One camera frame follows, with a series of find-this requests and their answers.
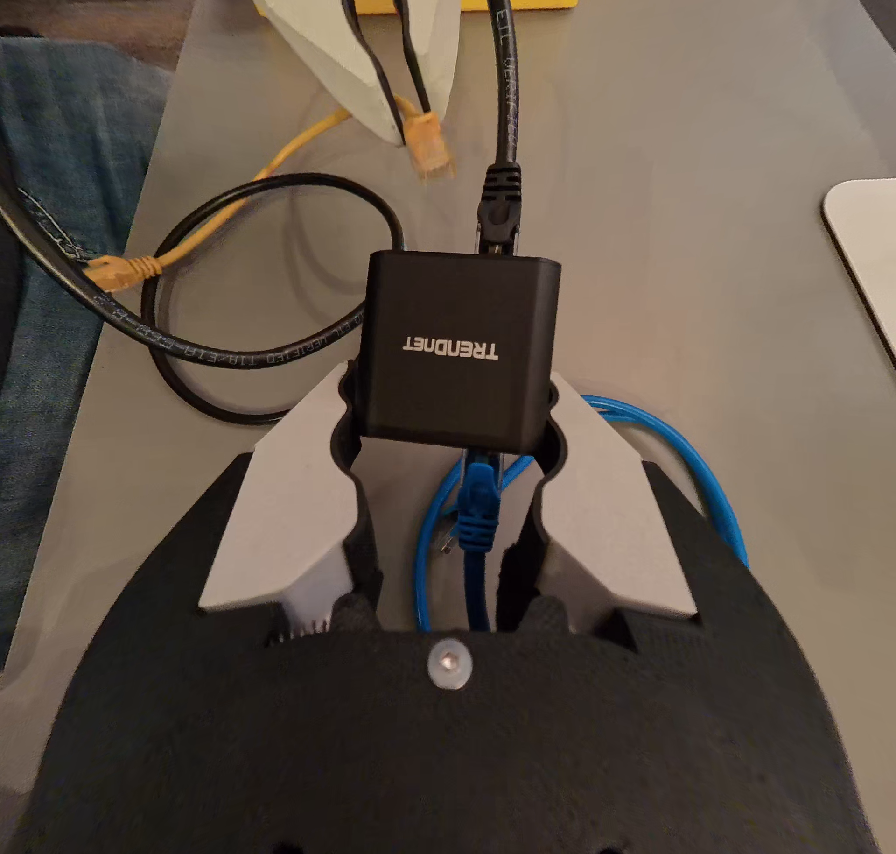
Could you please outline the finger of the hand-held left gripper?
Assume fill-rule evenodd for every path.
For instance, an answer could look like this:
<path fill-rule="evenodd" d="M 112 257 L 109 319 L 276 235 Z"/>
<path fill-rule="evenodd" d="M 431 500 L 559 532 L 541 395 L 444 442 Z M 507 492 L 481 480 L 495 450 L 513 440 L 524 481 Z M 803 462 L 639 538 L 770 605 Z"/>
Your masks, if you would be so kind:
<path fill-rule="evenodd" d="M 319 83 L 364 128 L 401 147 L 404 122 L 354 0 L 252 0 Z"/>
<path fill-rule="evenodd" d="M 459 45 L 462 0 L 392 0 L 402 50 L 423 112 L 445 115 Z"/>

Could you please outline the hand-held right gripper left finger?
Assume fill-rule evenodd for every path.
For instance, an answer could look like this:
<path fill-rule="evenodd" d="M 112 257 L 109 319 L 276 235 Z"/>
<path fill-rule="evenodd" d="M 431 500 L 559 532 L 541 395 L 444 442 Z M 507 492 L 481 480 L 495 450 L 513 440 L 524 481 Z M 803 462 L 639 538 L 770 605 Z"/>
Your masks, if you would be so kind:
<path fill-rule="evenodd" d="M 254 446 L 199 597 L 205 612 L 263 604 L 330 622 L 343 596 L 382 583 L 353 420 L 353 362 L 330 371 Z"/>

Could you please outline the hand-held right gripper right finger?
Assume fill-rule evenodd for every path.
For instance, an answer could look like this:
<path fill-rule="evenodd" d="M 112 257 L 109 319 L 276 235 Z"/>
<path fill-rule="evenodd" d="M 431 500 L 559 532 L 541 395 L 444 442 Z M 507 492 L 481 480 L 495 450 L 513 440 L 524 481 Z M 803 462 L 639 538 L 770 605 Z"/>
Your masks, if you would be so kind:
<path fill-rule="evenodd" d="M 619 610 L 690 620 L 697 606 L 643 461 L 558 372 L 534 453 L 542 471 L 497 587 L 497 629 L 558 600 L 575 634 Z"/>

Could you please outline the person's blue jeans legs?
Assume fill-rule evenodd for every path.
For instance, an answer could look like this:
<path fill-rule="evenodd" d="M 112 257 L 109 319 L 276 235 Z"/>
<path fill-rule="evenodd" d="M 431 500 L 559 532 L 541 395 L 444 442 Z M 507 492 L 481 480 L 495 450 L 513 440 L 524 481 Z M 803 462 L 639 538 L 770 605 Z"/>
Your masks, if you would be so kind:
<path fill-rule="evenodd" d="M 75 261 L 124 254 L 170 79 L 107 44 L 2 29 L 2 181 Z M 101 328 L 2 225 L 2 666 Z"/>

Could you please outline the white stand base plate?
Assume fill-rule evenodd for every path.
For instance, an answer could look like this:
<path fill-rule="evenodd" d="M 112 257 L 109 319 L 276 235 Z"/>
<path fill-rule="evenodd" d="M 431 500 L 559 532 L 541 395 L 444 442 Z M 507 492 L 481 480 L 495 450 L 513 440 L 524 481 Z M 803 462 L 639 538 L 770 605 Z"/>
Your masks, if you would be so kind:
<path fill-rule="evenodd" d="M 890 363 L 895 364 L 895 179 L 836 184 L 821 206 L 824 225 Z"/>

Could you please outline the black network switch box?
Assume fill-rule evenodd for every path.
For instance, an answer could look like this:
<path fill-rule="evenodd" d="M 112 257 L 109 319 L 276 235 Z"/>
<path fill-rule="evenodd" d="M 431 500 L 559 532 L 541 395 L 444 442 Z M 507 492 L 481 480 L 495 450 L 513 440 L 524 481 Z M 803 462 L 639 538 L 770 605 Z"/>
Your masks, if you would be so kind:
<path fill-rule="evenodd" d="M 533 455 L 545 433 L 562 266 L 371 255 L 354 412 L 364 437 Z"/>

